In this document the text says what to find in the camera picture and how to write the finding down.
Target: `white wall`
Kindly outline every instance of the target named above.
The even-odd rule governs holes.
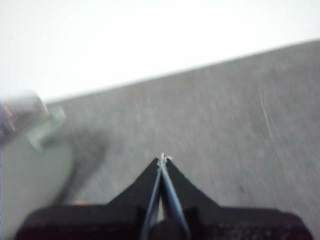
[[[2,0],[1,95],[53,101],[319,38],[319,0]]]

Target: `gray carpet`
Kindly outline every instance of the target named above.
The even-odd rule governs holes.
[[[220,205],[293,212],[320,239],[319,41],[52,106],[75,152],[63,203],[107,203],[166,152]]]

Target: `blurred foreground object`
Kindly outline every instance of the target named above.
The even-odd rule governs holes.
[[[162,200],[164,221],[158,223]],[[32,213],[17,240],[312,240],[302,220],[274,209],[221,207],[164,154],[107,205]]]
[[[13,239],[24,218],[52,203],[68,180],[73,153],[59,134],[65,118],[35,95],[1,103],[1,239]]]

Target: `black plastic part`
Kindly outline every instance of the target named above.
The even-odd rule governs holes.
[[[274,209],[220,207],[168,161],[167,170],[197,240],[312,240],[302,220]]]
[[[16,239],[139,239],[157,177],[157,162],[155,159],[133,185],[108,205],[53,206],[32,213]],[[192,185],[170,160],[166,166],[194,240],[313,239],[294,214],[273,209],[220,207]],[[159,224],[151,230],[155,239],[164,236],[157,231],[168,223]],[[171,239],[171,233],[180,239],[179,230],[172,224],[169,226],[165,238]]]
[[[27,217],[17,240],[137,240],[157,177],[155,159],[108,205],[52,206]]]

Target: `blurry object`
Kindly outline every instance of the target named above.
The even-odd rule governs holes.
[[[162,199],[164,221],[157,222]],[[296,215],[221,207],[162,155],[107,205],[53,206],[32,213],[17,240],[312,240]]]
[[[65,118],[37,96],[1,105],[2,239],[12,239],[26,215],[52,203],[68,180],[73,153],[60,134]]]
[[[4,101],[1,104],[1,139],[18,134],[46,114],[46,106],[36,95]]]

